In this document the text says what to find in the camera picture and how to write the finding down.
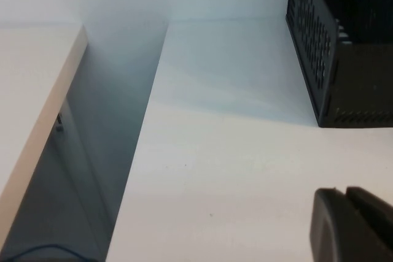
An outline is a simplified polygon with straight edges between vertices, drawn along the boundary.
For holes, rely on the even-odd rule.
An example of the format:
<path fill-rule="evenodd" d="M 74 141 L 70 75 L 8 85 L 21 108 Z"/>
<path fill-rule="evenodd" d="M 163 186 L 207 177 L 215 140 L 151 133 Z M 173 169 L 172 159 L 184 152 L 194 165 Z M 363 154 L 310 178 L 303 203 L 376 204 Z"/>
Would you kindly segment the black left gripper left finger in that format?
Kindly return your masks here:
<path fill-rule="evenodd" d="M 370 230 L 346 197 L 334 188 L 320 188 L 314 194 L 309 232 L 314 261 L 383 261 L 384 254 L 366 242 Z"/>

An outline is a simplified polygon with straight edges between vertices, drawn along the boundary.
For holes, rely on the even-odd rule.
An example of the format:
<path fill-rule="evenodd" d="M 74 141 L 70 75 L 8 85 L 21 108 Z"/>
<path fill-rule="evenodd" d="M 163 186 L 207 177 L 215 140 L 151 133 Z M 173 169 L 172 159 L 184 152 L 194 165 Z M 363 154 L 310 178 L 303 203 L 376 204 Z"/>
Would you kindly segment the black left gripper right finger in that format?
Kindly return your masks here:
<path fill-rule="evenodd" d="M 392 261 L 392 205 L 361 187 L 347 187 L 346 197 L 367 224 L 372 240 L 366 242 L 375 249 L 372 254 L 386 254 Z"/>

